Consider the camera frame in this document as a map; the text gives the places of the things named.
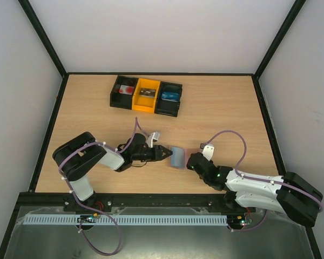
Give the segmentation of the light blue credit card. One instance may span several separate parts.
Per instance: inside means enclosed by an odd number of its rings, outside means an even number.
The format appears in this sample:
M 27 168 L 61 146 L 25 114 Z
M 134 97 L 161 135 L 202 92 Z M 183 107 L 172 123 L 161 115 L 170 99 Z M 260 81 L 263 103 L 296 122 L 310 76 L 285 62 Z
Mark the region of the light blue credit card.
M 181 147 L 172 146 L 172 155 L 170 159 L 170 165 L 174 168 L 185 168 L 185 150 Z

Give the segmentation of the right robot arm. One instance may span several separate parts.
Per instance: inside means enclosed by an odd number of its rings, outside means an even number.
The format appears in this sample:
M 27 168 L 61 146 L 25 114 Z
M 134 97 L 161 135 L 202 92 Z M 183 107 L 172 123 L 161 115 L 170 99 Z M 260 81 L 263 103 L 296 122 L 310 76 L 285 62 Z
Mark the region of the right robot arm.
M 293 172 L 283 176 L 246 173 L 232 167 L 215 166 L 200 152 L 191 154 L 186 167 L 195 171 L 208 186 L 226 191 L 225 206 L 233 212 L 241 207 L 273 210 L 302 226 L 313 227 L 322 211 L 322 194 Z

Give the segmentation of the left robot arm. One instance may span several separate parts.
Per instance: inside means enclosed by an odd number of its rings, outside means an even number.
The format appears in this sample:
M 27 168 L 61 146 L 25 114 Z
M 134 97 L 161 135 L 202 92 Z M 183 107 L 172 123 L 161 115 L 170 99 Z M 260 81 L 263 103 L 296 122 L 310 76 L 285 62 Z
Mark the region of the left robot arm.
M 172 150 L 155 144 L 159 136 L 158 132 L 149 137 L 135 133 L 126 143 L 113 149 L 105 142 L 97 141 L 90 132 L 84 132 L 58 147 L 52 158 L 70 191 L 84 202 L 95 193 L 87 173 L 96 164 L 122 172 L 130 168 L 134 161 L 156 162 L 172 156 Z

